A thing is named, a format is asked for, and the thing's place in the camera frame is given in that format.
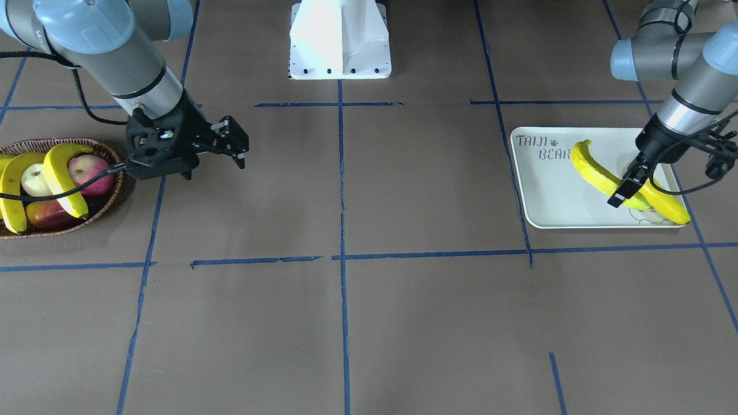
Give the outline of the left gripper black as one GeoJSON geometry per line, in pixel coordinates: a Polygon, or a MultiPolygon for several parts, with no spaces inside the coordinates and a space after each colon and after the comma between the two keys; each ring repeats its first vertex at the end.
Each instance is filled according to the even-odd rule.
{"type": "Polygon", "coordinates": [[[651,117],[636,137],[635,144],[639,150],[636,164],[627,168],[622,181],[607,199],[607,204],[614,208],[619,208],[625,202],[638,201],[643,204],[638,209],[651,209],[651,203],[641,192],[649,178],[650,168],[659,163],[675,163],[675,147],[669,149],[675,144],[675,131],[664,124],[658,115],[651,117]]]}

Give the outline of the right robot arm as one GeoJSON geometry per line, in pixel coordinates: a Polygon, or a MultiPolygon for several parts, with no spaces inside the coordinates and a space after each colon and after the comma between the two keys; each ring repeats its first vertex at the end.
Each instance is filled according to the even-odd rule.
{"type": "Polygon", "coordinates": [[[188,1],[3,1],[2,31],[79,66],[129,115],[127,173],[191,179],[194,141],[209,124],[156,49],[193,24],[188,1]]]}

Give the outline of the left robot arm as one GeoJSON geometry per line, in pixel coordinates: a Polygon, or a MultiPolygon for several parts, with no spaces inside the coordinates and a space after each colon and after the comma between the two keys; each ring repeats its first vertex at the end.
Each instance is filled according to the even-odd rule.
{"type": "Polygon", "coordinates": [[[615,208],[644,189],[659,164],[673,164],[689,149],[709,155],[705,174],[722,179],[736,162],[733,133],[719,120],[736,99],[736,23],[717,32],[691,32],[696,1],[652,1],[638,31],[611,54],[611,73],[627,81],[674,80],[661,107],[636,137],[638,154],[608,203],[615,208]]]}

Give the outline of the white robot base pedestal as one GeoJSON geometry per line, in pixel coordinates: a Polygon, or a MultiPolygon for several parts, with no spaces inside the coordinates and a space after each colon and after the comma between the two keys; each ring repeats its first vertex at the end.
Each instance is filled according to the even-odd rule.
{"type": "Polygon", "coordinates": [[[390,78],[385,5],[377,1],[300,1],[292,6],[288,75],[293,80],[390,78]]]}

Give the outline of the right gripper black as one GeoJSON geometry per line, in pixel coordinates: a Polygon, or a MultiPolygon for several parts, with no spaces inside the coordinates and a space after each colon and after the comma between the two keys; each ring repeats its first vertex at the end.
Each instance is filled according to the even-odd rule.
{"type": "Polygon", "coordinates": [[[190,180],[199,166],[193,144],[205,130],[206,120],[186,90],[174,108],[159,118],[150,118],[138,105],[126,125],[126,173],[137,180],[168,175],[190,180]]]}

